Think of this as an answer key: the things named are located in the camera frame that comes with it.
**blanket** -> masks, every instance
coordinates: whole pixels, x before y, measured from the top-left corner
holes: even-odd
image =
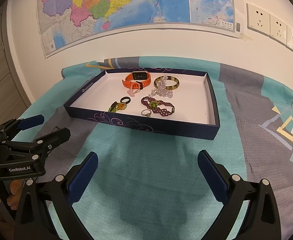
[[[88,79],[108,68],[183,68],[208,72],[217,99],[221,127],[213,141],[133,130],[71,118],[63,104]],[[91,151],[99,166],[81,200],[73,204],[96,240],[201,239],[219,214],[217,202],[197,166],[205,149],[230,174],[274,190],[282,239],[293,233],[293,90],[226,64],[178,57],[129,57],[86,62],[62,70],[63,80],[21,116],[42,114],[45,123],[20,132],[32,141],[67,127],[71,138],[46,161],[52,180],[80,164]],[[247,203],[228,237],[236,237]],[[62,239],[68,239],[54,206],[49,206]]]

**gold bangle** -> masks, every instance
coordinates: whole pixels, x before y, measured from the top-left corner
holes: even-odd
[[[180,85],[180,81],[179,81],[179,79],[177,79],[177,78],[175,78],[175,77],[172,77],[172,76],[167,76],[167,77],[168,77],[167,80],[172,80],[172,81],[176,82],[176,84],[173,85],[173,86],[166,86],[166,87],[165,87],[166,90],[175,90],[175,89],[177,89],[177,88],[179,87],[179,85]],[[163,78],[163,76],[158,77],[158,78],[156,78],[156,79],[154,80],[154,86],[155,86],[157,89],[159,88],[159,87],[157,86],[157,82],[159,82],[162,78]]]

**electrical socket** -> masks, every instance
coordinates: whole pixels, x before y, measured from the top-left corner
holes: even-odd
[[[261,8],[247,3],[248,13],[248,28],[262,33],[264,35],[270,35],[270,14]]]
[[[287,36],[286,32],[286,24],[274,15],[270,14],[270,38],[285,45]]]
[[[287,26],[287,41],[285,46],[293,51],[293,29],[290,26]]]

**blue gripper pad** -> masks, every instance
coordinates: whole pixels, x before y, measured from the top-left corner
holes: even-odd
[[[67,188],[67,200],[70,205],[78,202],[86,187],[93,177],[98,165],[97,154],[90,152],[85,160],[79,165],[82,166]]]
[[[228,202],[228,185],[215,167],[214,161],[208,153],[200,151],[198,165],[213,192],[215,199],[225,205]]]
[[[17,127],[21,129],[22,131],[24,131],[43,123],[44,123],[44,116],[42,114],[39,114],[39,115],[21,120],[21,122],[19,123]]]

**hand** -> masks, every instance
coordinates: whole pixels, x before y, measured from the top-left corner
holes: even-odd
[[[22,183],[23,183],[23,179],[16,179],[11,181],[10,183],[11,194],[8,196],[7,202],[12,210],[17,210],[17,207],[19,205],[20,197],[23,190]]]

